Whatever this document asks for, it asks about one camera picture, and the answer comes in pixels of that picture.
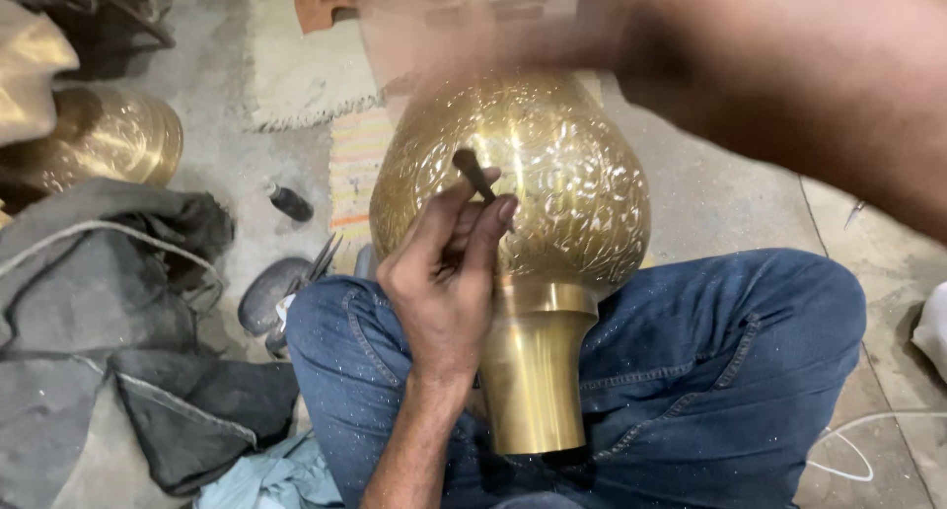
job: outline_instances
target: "man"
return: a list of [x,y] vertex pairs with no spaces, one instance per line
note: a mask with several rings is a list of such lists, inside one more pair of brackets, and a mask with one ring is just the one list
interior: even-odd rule
[[[947,0],[582,0],[576,19],[500,27],[469,57],[613,70],[681,128],[945,242],[944,26]],[[293,366],[347,506],[794,507],[865,330],[850,273],[795,250],[639,271],[583,346],[588,446],[501,458],[464,403],[516,202],[473,196],[461,182],[433,197],[377,285],[330,278],[291,307]]]

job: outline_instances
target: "brass pot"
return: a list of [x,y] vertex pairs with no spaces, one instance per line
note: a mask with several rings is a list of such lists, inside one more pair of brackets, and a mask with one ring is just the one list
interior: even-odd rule
[[385,156],[370,206],[380,259],[421,204],[459,176],[471,148],[515,193],[515,233],[500,242],[494,318],[480,365],[500,454],[585,444],[579,349],[598,302],[628,282],[651,232],[648,187],[631,147],[571,76],[445,84],[413,101]]
[[164,187],[183,150],[171,106],[105,86],[57,91],[56,129],[0,149],[0,188],[15,211],[92,176]]

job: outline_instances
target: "white cable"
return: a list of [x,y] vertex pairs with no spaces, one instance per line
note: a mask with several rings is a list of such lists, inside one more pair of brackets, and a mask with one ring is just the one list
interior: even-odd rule
[[82,223],[73,224],[65,229],[61,229],[57,231],[56,233],[48,237],[41,239],[40,242],[35,243],[32,247],[13,256],[12,259],[5,261],[3,264],[0,264],[0,278],[3,278],[4,276],[6,276],[6,274],[8,274],[10,271],[17,268],[17,266],[20,263],[22,263],[23,261],[27,261],[30,258],[30,256],[33,256],[40,250],[45,249],[46,247],[52,245],[54,242],[60,239],[64,239],[66,237],[71,237],[77,233],[80,233],[83,231],[90,231],[93,229],[113,229],[115,231],[120,231],[124,233],[125,235],[134,237],[139,241],[152,245],[153,247],[158,247],[159,249],[172,252],[190,261],[194,261],[196,264],[202,266],[203,268],[205,268],[207,271],[210,272],[211,276],[213,276],[214,281],[217,284],[218,291],[219,292],[223,291],[223,280],[220,278],[220,275],[217,273],[217,269],[214,268],[214,265],[207,262],[207,260],[199,256],[196,256],[188,252],[187,250],[179,249],[175,247],[174,245],[172,245],[171,243],[166,243],[164,241],[161,241],[160,239],[151,237],[147,233],[142,233],[138,231],[137,229],[130,228],[124,224],[113,223],[110,221],[85,221]]
[[815,443],[812,445],[812,448],[819,446],[821,443],[829,440],[834,435],[838,435],[839,438],[841,438],[843,441],[848,442],[848,445],[851,446],[852,449],[855,450],[855,453],[858,454],[858,457],[862,458],[862,463],[864,463],[865,466],[869,468],[868,476],[855,476],[853,474],[848,474],[847,472],[842,472],[841,470],[836,470],[835,468],[826,467],[824,465],[816,463],[815,461],[807,460],[806,463],[808,465],[812,465],[813,467],[821,468],[822,470],[825,470],[826,472],[829,472],[830,474],[841,476],[845,479],[851,479],[853,481],[870,481],[874,479],[875,471],[871,468],[871,464],[869,463],[869,460],[865,457],[864,454],[862,454],[862,451],[858,449],[858,446],[853,444],[851,441],[846,439],[844,435],[842,435],[842,432],[851,430],[852,428],[855,428],[864,423],[871,422],[874,420],[880,420],[882,418],[896,418],[897,419],[899,417],[901,418],[947,418],[947,411],[901,410],[901,411],[887,411],[883,413],[874,413],[874,414],[865,415],[861,418],[856,418],[852,421],[846,422],[845,424],[843,424],[842,426],[839,426],[835,430],[830,430],[829,428],[826,428],[828,432],[822,434],[818,439],[815,440]]

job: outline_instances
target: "knee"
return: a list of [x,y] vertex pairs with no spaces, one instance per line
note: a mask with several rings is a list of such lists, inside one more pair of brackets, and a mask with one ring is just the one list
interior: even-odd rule
[[845,266],[801,250],[772,251],[768,285],[778,286],[799,320],[799,333],[811,334],[812,344],[825,355],[857,353],[865,333],[865,292]]
[[311,360],[337,356],[353,342],[352,319],[371,319],[384,297],[377,284],[331,276],[296,294],[286,315],[286,340],[291,349]]

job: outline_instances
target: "blue jeans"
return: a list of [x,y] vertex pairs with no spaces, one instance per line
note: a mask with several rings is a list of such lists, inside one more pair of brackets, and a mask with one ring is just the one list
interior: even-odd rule
[[[599,305],[580,361],[588,444],[491,454],[464,413],[443,506],[530,492],[583,507],[795,507],[806,454],[832,417],[865,332],[844,267],[788,249],[639,271]],[[329,469],[354,508],[391,432],[411,351],[382,289],[330,277],[295,299],[292,365]]]

